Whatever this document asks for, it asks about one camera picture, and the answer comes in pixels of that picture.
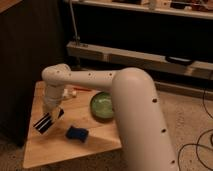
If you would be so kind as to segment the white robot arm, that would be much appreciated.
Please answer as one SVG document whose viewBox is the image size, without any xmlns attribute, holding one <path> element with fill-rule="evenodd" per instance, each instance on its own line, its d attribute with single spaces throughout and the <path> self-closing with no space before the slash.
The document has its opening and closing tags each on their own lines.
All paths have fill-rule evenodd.
<svg viewBox="0 0 213 171">
<path fill-rule="evenodd" d="M 118 134 L 130 171 L 179 171 L 153 79 L 138 68 L 73 71 L 66 64 L 42 71 L 44 108 L 61 103 L 68 84 L 111 95 Z"/>
</svg>

